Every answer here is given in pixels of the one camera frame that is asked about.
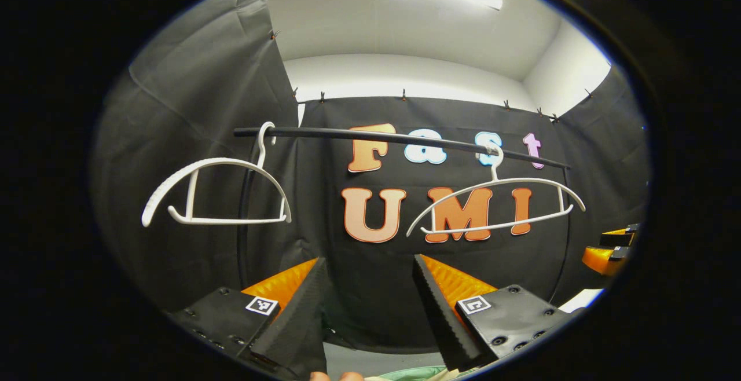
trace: white wall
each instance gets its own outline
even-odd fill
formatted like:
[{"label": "white wall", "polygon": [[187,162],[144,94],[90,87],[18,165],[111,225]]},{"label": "white wall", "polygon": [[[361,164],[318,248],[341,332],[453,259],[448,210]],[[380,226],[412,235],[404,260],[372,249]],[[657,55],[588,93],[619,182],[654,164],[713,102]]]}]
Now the white wall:
[{"label": "white wall", "polygon": [[[299,102],[325,98],[407,96],[476,101],[535,112],[519,81],[447,61],[391,54],[336,54],[285,61]],[[299,105],[299,123],[304,105]]]},{"label": "white wall", "polygon": [[600,85],[610,63],[595,44],[563,20],[556,38],[523,81],[535,107],[563,115]]}]

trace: hand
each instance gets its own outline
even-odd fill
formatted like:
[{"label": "hand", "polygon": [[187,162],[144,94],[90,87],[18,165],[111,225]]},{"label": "hand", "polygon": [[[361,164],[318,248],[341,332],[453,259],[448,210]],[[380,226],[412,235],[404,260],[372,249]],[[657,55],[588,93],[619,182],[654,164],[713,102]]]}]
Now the hand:
[{"label": "hand", "polygon": [[[331,381],[329,376],[323,372],[312,372],[311,381]],[[339,381],[365,381],[362,375],[357,372],[344,372],[339,377]]]}]

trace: black pole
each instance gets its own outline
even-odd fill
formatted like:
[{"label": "black pole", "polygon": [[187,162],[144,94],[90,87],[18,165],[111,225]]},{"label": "black pole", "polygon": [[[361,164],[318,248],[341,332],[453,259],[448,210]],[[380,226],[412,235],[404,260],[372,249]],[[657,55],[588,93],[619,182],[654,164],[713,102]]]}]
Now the black pole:
[{"label": "black pole", "polygon": [[[235,128],[234,136],[257,136],[259,128]],[[335,138],[335,139],[360,139],[363,141],[381,141],[381,142],[392,142],[395,144],[413,144],[413,145],[426,145],[426,146],[437,146],[440,148],[460,149],[461,151],[476,152],[478,154],[488,154],[489,150],[486,146],[467,144],[465,142],[448,141],[447,139],[437,138],[424,138],[421,136],[409,136],[402,135],[400,133],[382,133],[382,132],[368,132],[363,130],[345,130],[345,129],[330,129],[330,128],[296,128],[296,127],[271,127],[265,131],[265,136],[284,136],[291,138]],[[508,151],[502,149],[505,157],[511,157],[511,159],[519,159],[527,162],[537,162],[540,164],[550,165],[551,167],[558,167],[564,169],[570,169],[566,164],[561,162],[551,161],[549,159],[542,159],[541,157],[529,156],[527,154],[521,154],[519,152]]]},{"label": "black pole", "polygon": [[[568,172],[566,168],[563,169],[563,185],[568,186]],[[568,204],[568,194],[564,194],[564,204]],[[561,260],[561,268],[558,270],[558,276],[556,276],[556,283],[553,285],[553,291],[551,296],[548,298],[549,303],[553,303],[553,297],[558,292],[558,284],[561,283],[561,277],[563,276],[563,270],[566,268],[566,259],[568,257],[568,243],[571,241],[571,215],[566,215],[566,246],[563,249],[563,259]]]},{"label": "black pole", "polygon": [[[250,156],[251,162],[257,162],[257,157],[260,154],[260,148],[257,146],[257,140],[252,142],[252,152]],[[255,171],[248,168],[244,171],[243,183],[241,183],[241,196],[239,198],[239,213],[238,218],[247,218],[248,210],[250,209],[250,189],[252,188],[252,180],[255,178]],[[248,225],[238,225],[236,227],[236,263],[237,271],[239,273],[240,289],[248,286],[248,270],[249,266],[247,263],[247,231]]]}]

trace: green fabric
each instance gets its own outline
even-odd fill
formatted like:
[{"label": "green fabric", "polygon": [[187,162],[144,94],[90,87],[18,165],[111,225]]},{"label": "green fabric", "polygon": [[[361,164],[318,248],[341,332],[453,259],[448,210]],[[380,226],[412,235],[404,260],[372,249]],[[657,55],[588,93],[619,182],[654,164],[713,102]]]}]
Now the green fabric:
[{"label": "green fabric", "polygon": [[426,366],[409,368],[379,375],[379,378],[391,379],[391,381],[425,381],[432,376],[445,371],[445,366]]}]

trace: blue letter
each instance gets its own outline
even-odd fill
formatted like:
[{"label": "blue letter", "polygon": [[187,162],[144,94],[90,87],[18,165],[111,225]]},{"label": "blue letter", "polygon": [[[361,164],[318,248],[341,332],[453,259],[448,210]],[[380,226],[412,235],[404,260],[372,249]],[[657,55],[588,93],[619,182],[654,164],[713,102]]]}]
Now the blue letter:
[{"label": "blue letter", "polygon": [[[409,133],[410,136],[423,136],[424,138],[441,139],[439,133],[431,129],[418,129]],[[437,146],[407,145],[404,156],[411,162],[430,162],[431,164],[442,164],[447,159],[447,154]]]},{"label": "blue letter", "polygon": [[[499,135],[492,132],[479,132],[476,134],[476,138],[474,138],[474,142],[476,145],[489,145],[494,144],[498,147],[502,147],[502,138],[500,138]],[[489,156],[487,154],[478,154],[479,156],[479,162],[481,165],[492,165],[493,159],[497,156]]]}]

